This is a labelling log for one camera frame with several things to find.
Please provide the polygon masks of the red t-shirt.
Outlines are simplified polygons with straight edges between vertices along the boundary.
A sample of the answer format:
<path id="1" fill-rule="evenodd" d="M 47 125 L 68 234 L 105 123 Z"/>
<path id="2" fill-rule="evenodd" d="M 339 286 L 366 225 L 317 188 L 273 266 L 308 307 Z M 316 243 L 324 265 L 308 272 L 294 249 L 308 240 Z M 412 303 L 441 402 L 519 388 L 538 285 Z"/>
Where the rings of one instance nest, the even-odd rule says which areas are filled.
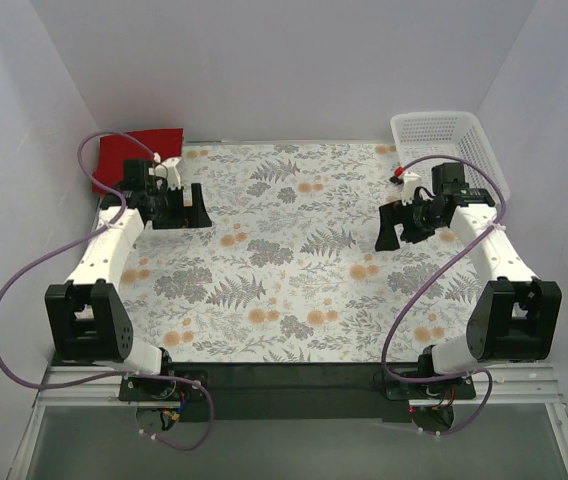
<path id="1" fill-rule="evenodd" d="M 131 131 L 129 135 L 142 143 L 137 145 L 119 135 L 107 135 L 99 139 L 97 167 L 93 177 L 104 185 L 114 187 L 123 179 L 123 163 L 128 159 L 150 160 L 157 153 L 165 162 L 180 157 L 184 141 L 182 128 L 162 128 Z"/>

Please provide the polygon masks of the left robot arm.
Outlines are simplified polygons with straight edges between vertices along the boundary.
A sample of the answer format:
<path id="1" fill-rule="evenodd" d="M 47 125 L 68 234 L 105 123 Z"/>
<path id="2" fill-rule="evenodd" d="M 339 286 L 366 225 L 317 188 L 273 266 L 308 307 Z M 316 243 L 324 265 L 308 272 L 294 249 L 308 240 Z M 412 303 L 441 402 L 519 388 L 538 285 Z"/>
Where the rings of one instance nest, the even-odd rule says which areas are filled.
<path id="1" fill-rule="evenodd" d="M 208 228 L 202 186 L 186 201 L 179 158 L 126 160 L 123 177 L 104 195 L 94 236 L 77 267 L 45 293 L 56 354 L 65 363 L 89 363 L 125 372 L 160 374 L 161 348 L 137 338 L 119 295 L 124 267 L 146 226 L 155 230 Z"/>

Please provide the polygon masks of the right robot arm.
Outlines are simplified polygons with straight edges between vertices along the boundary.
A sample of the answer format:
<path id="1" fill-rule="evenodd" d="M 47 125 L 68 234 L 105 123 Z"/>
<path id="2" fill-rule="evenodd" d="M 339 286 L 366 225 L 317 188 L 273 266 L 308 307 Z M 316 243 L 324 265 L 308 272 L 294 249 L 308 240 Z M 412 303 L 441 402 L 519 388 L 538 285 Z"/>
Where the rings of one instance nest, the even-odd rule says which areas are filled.
<path id="1" fill-rule="evenodd" d="M 375 249 L 394 251 L 402 242 L 417 244 L 441 228 L 450 229 L 464 247 L 411 297 L 388 334 L 395 334 L 420 297 L 463 258 L 472 261 L 483 290 L 464 333 L 427 347 L 414 375 L 403 376 L 389 366 L 390 339 L 382 347 L 383 369 L 398 381 L 427 384 L 453 381 L 496 363 L 547 359 L 562 301 L 559 285 L 541 279 L 516 252 L 502 223 L 506 199 L 491 176 L 479 170 L 486 185 L 473 187 L 465 177 L 472 162 L 450 155 L 437 159 L 430 187 L 423 186 L 410 165 L 395 170 L 391 181 L 401 186 L 402 197 L 380 207 Z"/>

